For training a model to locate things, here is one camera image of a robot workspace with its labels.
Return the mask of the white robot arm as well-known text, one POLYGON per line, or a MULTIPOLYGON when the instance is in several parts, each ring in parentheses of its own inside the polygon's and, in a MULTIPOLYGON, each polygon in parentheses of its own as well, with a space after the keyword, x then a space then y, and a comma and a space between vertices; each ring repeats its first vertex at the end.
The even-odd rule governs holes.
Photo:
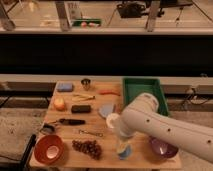
POLYGON ((158 107, 154 95, 138 95, 115 120, 117 137, 128 140, 145 133, 213 163, 213 128, 160 115, 158 107))

